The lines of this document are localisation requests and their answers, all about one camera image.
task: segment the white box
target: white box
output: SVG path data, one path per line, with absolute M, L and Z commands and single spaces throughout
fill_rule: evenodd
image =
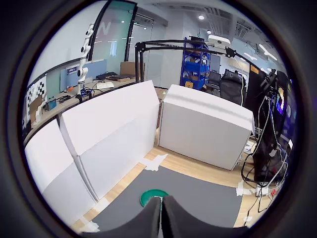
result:
M 152 81 L 83 102 L 61 115 L 60 127 L 98 199 L 154 146 L 159 99 Z
M 253 125 L 253 113 L 240 105 L 172 85 L 162 103 L 158 145 L 232 170 Z

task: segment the white partition panel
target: white partition panel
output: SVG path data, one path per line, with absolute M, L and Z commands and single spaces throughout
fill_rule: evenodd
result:
M 98 199 L 153 148 L 158 109 L 143 112 L 80 156 Z
M 41 194 L 67 225 L 74 224 L 96 204 L 55 119 L 30 139 L 25 154 Z
M 98 199 L 154 146 L 159 100 L 152 81 L 93 98 L 62 114 L 67 144 Z
M 79 104 L 62 114 L 78 155 L 159 104 L 152 81 L 137 83 Z
M 253 130 L 253 113 L 228 100 L 172 85 L 163 99 L 159 146 L 232 170 Z
M 25 147 L 25 155 L 33 179 L 41 193 L 74 162 L 55 119 L 30 139 Z

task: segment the black office chair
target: black office chair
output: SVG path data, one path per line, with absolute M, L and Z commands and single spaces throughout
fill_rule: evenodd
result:
M 243 87 L 242 94 L 242 82 L 245 85 L 245 79 L 238 75 L 238 72 L 231 72 L 226 69 L 223 77 L 220 80 L 220 97 L 229 100 L 233 103 L 241 105 L 242 100 L 245 100 L 246 90 Z
M 219 82 L 221 75 L 215 72 L 209 72 L 208 81 L 206 83 L 207 89 L 216 89 L 219 90 Z

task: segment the ceiling light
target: ceiling light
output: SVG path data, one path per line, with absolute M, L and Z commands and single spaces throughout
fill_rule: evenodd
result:
M 261 47 L 262 50 L 264 50 L 264 52 L 267 52 L 266 48 L 264 48 L 263 45 L 259 44 L 259 46 Z
M 260 70 L 267 74 L 267 71 L 264 68 L 261 68 Z
M 276 58 L 274 55 L 272 55 L 271 53 L 269 53 L 269 52 L 267 51 L 267 49 L 266 49 L 266 48 L 264 48 L 264 46 L 263 46 L 263 45 L 259 44 L 259 46 L 260 46 L 260 47 L 261 47 L 261 49 L 264 51 L 264 54 L 265 54 L 266 56 L 271 56 L 274 60 L 276 60 L 276 61 L 277 61 L 277 58 Z
M 245 53 L 245 52 L 244 52 L 244 54 L 245 54 L 247 57 L 249 57 L 250 59 L 252 59 L 252 60 L 258 60 L 258 59 L 255 58 L 254 56 L 249 55 L 248 53 Z

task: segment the table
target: table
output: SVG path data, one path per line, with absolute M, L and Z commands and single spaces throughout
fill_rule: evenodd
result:
M 128 85 L 130 83 L 134 83 L 136 80 L 135 78 L 131 78 L 130 81 L 127 81 L 127 82 L 117 82 L 117 81 L 113 81 L 113 80 L 107 80 L 105 79 L 104 82 L 112 82 L 114 87 L 113 88 L 106 88 L 106 89 L 101 89 L 101 90 L 96 90 L 96 86 L 94 87 L 94 85 L 96 83 L 98 83 L 99 81 L 98 80 L 95 80 L 91 83 L 86 83 L 85 84 L 85 87 L 87 88 L 90 88 L 92 89 L 94 87 L 94 91 L 95 92 L 92 92 L 92 95 L 93 97 L 99 95 L 99 94 L 103 94 L 103 93 L 106 93 L 108 91 L 111 91 L 115 88 L 119 88 L 119 87 L 122 87 L 124 85 Z M 30 140 L 30 138 L 37 132 L 37 130 L 39 130 L 41 128 L 41 126 L 43 124 L 45 124 L 47 121 L 49 121 L 51 118 L 55 117 L 56 115 L 66 111 L 68 108 L 76 105 L 76 104 L 79 104 L 79 100 L 77 98 L 75 98 L 76 94 L 77 94 L 77 86 L 74 87 L 74 89 L 70 92 L 62 92 L 62 93 L 59 93 L 57 95 L 55 95 L 55 98 L 59 98 L 61 96 L 66 96 L 66 95 L 69 95 L 71 96 L 72 98 L 71 99 L 68 99 L 67 101 L 63 102 L 63 103 L 59 103 L 59 102 L 56 102 L 56 107 L 53 108 L 52 110 L 50 111 L 43 111 L 42 113 L 42 118 L 41 118 L 41 121 L 39 123 L 36 123 L 36 122 L 33 122 L 31 124 L 31 131 L 29 132 L 29 134 L 25 137 L 24 139 L 24 146 L 27 144 L 27 142 Z M 83 102 L 88 100 L 89 99 L 89 96 L 86 96 L 83 98 Z

